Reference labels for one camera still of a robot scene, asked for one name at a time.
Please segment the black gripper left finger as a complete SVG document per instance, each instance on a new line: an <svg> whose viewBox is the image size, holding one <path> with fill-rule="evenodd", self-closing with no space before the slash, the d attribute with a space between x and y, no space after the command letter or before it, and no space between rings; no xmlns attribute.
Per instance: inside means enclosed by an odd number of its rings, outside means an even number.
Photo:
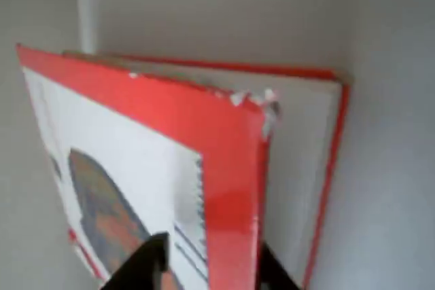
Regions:
<svg viewBox="0 0 435 290"><path fill-rule="evenodd" d="M102 290L162 289L169 269L169 233L150 236L101 287Z"/></svg>

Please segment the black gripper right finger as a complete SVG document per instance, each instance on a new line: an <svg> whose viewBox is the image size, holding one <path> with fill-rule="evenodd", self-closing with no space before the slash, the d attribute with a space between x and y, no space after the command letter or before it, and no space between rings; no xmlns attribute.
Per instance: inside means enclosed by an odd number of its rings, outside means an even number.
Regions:
<svg viewBox="0 0 435 290"><path fill-rule="evenodd" d="M299 290L265 242L260 253L259 289Z"/></svg>

